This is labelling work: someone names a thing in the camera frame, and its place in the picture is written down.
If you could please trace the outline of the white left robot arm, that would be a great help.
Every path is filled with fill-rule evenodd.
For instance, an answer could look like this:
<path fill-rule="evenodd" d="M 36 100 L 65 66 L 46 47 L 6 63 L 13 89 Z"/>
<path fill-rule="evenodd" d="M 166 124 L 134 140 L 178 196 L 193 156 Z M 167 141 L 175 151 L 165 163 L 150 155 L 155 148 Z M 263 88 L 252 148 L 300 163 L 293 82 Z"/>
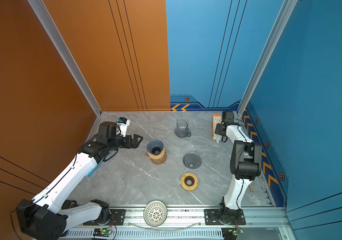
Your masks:
<path fill-rule="evenodd" d="M 101 162 L 112 158 L 119 149 L 136 149 L 143 137 L 127 135 L 130 121 L 103 122 L 98 132 L 79 147 L 69 165 L 32 200 L 22 200 L 16 207 L 20 231 L 36 240 L 57 240 L 78 225 L 95 221 L 103 225 L 110 221 L 109 204 L 92 200 L 70 209 L 62 206 L 80 181 Z"/>

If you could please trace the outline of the blue glass dripper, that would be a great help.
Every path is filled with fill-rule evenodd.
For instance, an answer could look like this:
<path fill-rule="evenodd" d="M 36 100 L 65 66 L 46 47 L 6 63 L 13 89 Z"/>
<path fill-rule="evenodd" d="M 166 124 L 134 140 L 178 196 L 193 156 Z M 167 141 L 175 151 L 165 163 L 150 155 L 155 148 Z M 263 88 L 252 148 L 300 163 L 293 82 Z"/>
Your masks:
<path fill-rule="evenodd" d="M 162 151 L 164 143 L 160 140 L 152 140 L 147 144 L 147 152 L 155 154 L 156 151 Z"/>

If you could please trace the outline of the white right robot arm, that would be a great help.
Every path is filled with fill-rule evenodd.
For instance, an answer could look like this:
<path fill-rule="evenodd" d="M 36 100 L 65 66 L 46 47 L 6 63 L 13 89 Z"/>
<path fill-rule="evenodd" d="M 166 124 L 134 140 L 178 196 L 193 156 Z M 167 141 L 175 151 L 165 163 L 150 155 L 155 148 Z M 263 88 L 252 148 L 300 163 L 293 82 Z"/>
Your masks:
<path fill-rule="evenodd" d="M 233 143 L 230 157 L 231 183 L 218 206 L 218 218 L 223 225 L 245 225 L 241 209 L 247 188 L 261 174 L 262 145 L 254 142 L 246 133 L 245 126 L 235 119 L 232 111 L 222 112 L 222 121 L 215 133 Z"/>

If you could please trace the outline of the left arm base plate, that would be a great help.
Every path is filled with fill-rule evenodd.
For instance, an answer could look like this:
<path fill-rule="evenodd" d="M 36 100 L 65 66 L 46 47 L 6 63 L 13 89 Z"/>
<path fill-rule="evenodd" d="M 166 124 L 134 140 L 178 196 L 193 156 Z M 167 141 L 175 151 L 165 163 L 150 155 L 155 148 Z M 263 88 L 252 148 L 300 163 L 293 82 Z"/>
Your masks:
<path fill-rule="evenodd" d="M 109 209 L 108 220 L 93 220 L 83 223 L 83 226 L 122 226 L 125 221 L 125 209 Z"/>

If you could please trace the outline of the wooden dripper ring holder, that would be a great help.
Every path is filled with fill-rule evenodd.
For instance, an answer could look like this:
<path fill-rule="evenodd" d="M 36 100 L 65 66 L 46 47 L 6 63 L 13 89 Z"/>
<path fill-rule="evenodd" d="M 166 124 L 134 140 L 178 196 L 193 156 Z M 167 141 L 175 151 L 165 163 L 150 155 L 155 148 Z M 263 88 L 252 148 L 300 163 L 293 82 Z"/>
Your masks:
<path fill-rule="evenodd" d="M 160 159 L 165 158 L 166 156 L 165 149 L 163 149 L 162 151 L 156 151 L 155 154 L 152 154 L 150 152 L 148 152 L 148 154 L 149 154 L 149 157 L 153 160 L 160 160 Z"/>

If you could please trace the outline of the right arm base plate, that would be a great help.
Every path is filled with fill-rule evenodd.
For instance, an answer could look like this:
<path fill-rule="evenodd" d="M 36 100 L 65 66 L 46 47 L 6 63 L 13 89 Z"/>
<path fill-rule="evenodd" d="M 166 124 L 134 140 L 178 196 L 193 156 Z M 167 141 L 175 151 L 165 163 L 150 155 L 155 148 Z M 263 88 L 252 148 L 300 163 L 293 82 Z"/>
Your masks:
<path fill-rule="evenodd" d="M 246 225 L 245 215 L 242 209 L 224 210 L 222 213 L 219 209 L 205 209 L 204 219 L 206 225 Z"/>

